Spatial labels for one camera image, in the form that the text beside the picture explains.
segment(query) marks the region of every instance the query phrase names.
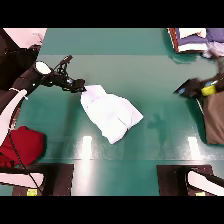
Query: black cable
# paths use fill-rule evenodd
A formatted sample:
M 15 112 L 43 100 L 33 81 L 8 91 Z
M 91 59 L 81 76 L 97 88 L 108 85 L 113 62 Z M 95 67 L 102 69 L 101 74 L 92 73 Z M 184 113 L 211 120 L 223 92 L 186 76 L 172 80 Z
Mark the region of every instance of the black cable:
M 20 164 L 23 166 L 23 168 L 24 168 L 24 170 L 26 171 L 26 173 L 27 173 L 27 174 L 30 176 L 30 178 L 33 180 L 33 182 L 34 182 L 34 184 L 36 185 L 37 189 L 38 189 L 38 190 L 40 191 L 40 193 L 43 195 L 43 191 L 39 188 L 37 182 L 34 180 L 34 178 L 32 177 L 32 175 L 30 174 L 30 172 L 29 172 L 29 171 L 26 169 L 26 167 L 24 166 L 24 164 L 23 164 L 23 162 L 22 162 L 22 160 L 21 160 L 21 158 L 20 158 L 20 155 L 19 155 L 19 153 L 18 153 L 18 151 L 17 151 L 17 149 L 16 149 L 16 147 L 15 147 L 15 145 L 14 145 L 14 142 L 13 142 L 13 140 L 12 140 L 11 131 L 9 132 L 9 139 L 10 139 L 12 148 L 13 148 L 13 150 L 14 150 L 15 153 L 16 153 L 17 158 L 19 159 Z

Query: yellow sticker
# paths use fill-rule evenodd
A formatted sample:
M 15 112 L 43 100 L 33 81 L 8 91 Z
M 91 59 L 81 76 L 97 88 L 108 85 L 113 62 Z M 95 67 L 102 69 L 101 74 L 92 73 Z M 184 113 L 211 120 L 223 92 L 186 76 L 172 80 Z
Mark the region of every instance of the yellow sticker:
M 215 94 L 216 89 L 215 89 L 214 85 L 213 86 L 206 86 L 201 90 L 201 92 L 202 92 L 203 96 L 209 96 L 209 95 Z
M 28 189 L 27 196 L 37 196 L 37 189 Z
M 195 194 L 196 194 L 196 196 L 206 196 L 205 192 L 198 192 L 198 193 L 195 193 Z

